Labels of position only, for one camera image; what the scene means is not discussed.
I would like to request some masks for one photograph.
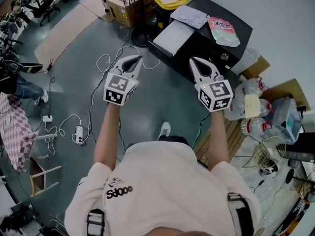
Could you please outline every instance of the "floor mat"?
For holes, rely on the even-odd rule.
[[[105,12],[105,8],[101,0],[80,0],[79,3],[93,12],[96,16],[100,17],[102,20],[108,23],[113,20],[110,13]]]
[[[67,46],[96,18],[94,13],[81,4],[62,18],[35,50],[38,62],[44,65],[43,70],[46,71],[50,60],[55,62]]]

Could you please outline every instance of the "person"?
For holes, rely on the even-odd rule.
[[[19,74],[14,74],[10,70],[0,67],[0,92],[13,94],[20,99],[33,99],[35,106],[42,100],[48,103],[49,97],[47,90],[26,81]]]
[[[11,3],[11,10],[16,17],[22,18],[27,24],[31,21],[28,16],[23,12],[19,1],[14,0]]]
[[[259,202],[229,164],[222,111],[211,113],[205,169],[185,138],[170,136],[169,123],[158,141],[130,146],[116,167],[120,109],[109,103],[94,164],[66,210],[70,236],[254,234]]]

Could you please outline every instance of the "foot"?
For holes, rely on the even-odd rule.
[[[170,133],[171,133],[171,125],[168,122],[165,122],[162,125],[161,132],[158,138],[160,138],[161,136],[169,136]]]
[[[34,105],[37,107],[39,105],[39,102],[40,102],[40,97],[34,101]]]
[[[45,104],[47,104],[49,98],[48,98],[48,93],[46,89],[44,89],[44,95],[41,97],[41,99],[43,100]]]

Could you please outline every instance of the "box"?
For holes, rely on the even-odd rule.
[[[140,18],[140,4],[135,0],[134,5],[125,6],[123,0],[106,0],[111,16],[127,27],[132,27]],[[145,13],[149,13],[153,9],[153,0],[144,0]]]

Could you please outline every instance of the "snack bag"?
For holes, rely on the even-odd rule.
[[[233,25],[221,18],[210,17],[208,19],[213,38],[218,45],[237,47],[241,42],[238,39]]]

